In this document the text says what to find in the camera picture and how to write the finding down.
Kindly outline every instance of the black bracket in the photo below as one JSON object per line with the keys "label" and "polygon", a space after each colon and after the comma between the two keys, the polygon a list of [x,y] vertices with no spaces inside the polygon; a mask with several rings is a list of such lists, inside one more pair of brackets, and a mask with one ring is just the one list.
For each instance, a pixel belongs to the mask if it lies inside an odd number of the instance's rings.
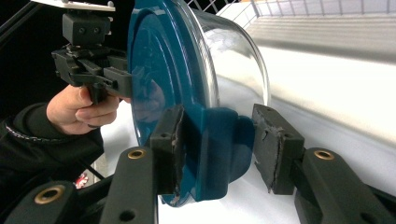
{"label": "black bracket", "polygon": [[302,223],[396,223],[395,198],[374,195],[341,156],[324,148],[305,149],[304,139],[271,107],[254,105],[253,119],[262,179],[274,194],[291,195],[297,188]]}
{"label": "black bracket", "polygon": [[26,214],[31,223],[42,224],[157,223],[158,195],[178,195],[183,120],[183,106],[165,110],[145,146],[120,154],[114,175],[79,190],[67,181],[41,185],[20,201],[6,223],[24,223]]}

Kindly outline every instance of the finger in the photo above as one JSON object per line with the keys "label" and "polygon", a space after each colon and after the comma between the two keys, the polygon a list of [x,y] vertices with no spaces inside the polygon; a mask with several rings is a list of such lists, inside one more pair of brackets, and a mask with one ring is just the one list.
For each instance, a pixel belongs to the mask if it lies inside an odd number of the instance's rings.
{"label": "finger", "polygon": [[92,104],[90,92],[86,87],[67,86],[57,97],[64,102],[65,109],[79,109]]}
{"label": "finger", "polygon": [[81,108],[76,113],[76,118],[80,121],[86,121],[96,117],[110,114],[117,110],[120,100],[118,97],[108,95],[107,98],[98,105],[90,105]]}
{"label": "finger", "polygon": [[121,95],[117,95],[117,94],[115,94],[114,92],[111,92],[111,91],[108,92],[108,95],[119,97],[121,100],[125,101],[128,104],[130,104],[131,101],[132,101],[132,99],[130,97],[124,97],[124,96],[121,96]]}
{"label": "finger", "polygon": [[99,128],[103,125],[107,125],[112,123],[117,117],[117,111],[113,111],[111,113],[94,117],[91,119],[84,119],[83,122],[88,125],[91,129]]}

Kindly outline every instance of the blue plastic lid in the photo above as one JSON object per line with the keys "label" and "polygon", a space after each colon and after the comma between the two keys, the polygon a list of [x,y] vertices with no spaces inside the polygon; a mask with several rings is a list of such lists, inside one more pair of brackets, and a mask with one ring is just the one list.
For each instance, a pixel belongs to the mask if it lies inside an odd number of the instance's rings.
{"label": "blue plastic lid", "polygon": [[133,74],[133,113],[144,145],[162,112],[182,104],[191,141],[180,189],[163,201],[181,206],[223,197],[228,184],[249,167],[254,128],[250,119],[219,108],[214,65],[204,33],[184,1],[137,0],[128,37]]}

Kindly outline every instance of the brass screw insert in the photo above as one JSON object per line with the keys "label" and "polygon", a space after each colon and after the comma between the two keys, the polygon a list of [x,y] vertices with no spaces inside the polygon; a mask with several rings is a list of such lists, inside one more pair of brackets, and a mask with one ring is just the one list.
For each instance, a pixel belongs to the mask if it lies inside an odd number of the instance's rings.
{"label": "brass screw insert", "polygon": [[146,150],[144,149],[136,149],[128,153],[128,158],[132,160],[137,160],[145,156],[146,156]]}
{"label": "brass screw insert", "polygon": [[328,151],[325,150],[316,150],[314,152],[315,156],[317,156],[319,159],[325,160],[325,161],[332,161],[334,160],[334,155]]}
{"label": "brass screw insert", "polygon": [[46,204],[52,203],[64,194],[64,186],[56,185],[42,190],[35,196],[35,203]]}

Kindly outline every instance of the black sleeve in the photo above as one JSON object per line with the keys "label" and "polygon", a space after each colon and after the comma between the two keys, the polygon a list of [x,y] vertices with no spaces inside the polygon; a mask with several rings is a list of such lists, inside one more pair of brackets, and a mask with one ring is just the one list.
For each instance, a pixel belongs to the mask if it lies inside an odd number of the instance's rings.
{"label": "black sleeve", "polygon": [[58,132],[46,114],[47,104],[31,105],[12,120],[13,128],[28,136],[63,139],[59,142],[32,142],[12,134],[6,121],[0,124],[0,168],[21,172],[57,168],[76,162],[97,151],[103,151],[100,130],[70,136]]}
{"label": "black sleeve", "polygon": [[24,193],[48,181],[55,170],[73,173],[77,161],[103,153],[99,129],[78,136],[59,133],[46,110],[47,104],[31,105],[0,123],[0,223]]}

